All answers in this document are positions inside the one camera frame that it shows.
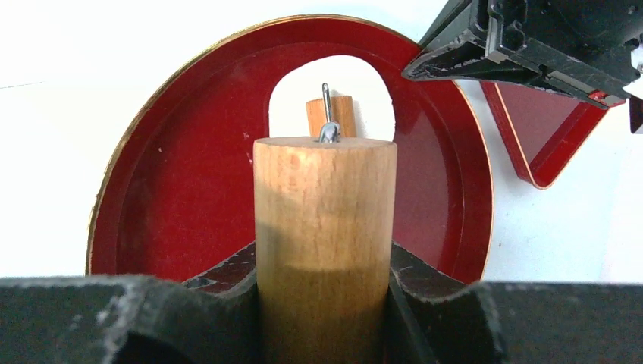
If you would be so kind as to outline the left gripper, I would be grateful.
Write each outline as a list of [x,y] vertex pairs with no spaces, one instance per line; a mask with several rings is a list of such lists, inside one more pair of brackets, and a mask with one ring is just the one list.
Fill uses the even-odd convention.
[[640,1],[449,1],[403,76],[511,83],[599,108],[641,97]]

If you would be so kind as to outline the round red plate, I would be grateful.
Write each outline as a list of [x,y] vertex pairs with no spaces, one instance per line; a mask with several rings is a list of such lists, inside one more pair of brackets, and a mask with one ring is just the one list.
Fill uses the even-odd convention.
[[481,278],[491,242],[491,166],[452,81],[415,83],[406,36],[355,17],[257,24],[210,46],[150,97],[116,147],[89,224],[86,272],[184,281],[253,242],[252,145],[268,135],[279,80],[349,55],[381,76],[398,146],[393,239],[444,274]]

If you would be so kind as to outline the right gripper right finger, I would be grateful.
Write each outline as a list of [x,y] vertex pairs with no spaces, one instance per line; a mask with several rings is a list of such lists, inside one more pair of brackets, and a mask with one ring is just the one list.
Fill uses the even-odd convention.
[[640,363],[635,284],[464,284],[394,243],[389,363]]

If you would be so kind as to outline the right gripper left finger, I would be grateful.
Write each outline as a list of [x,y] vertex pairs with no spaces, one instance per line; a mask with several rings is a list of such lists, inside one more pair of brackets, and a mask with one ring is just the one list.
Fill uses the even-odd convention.
[[255,247],[176,283],[4,278],[3,363],[258,363]]

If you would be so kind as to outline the wooden dough roller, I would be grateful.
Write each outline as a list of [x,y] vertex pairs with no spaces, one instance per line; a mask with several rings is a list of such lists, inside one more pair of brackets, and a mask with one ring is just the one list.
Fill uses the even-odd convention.
[[268,363],[381,363],[397,145],[345,137],[328,86],[317,137],[253,146],[256,280]]

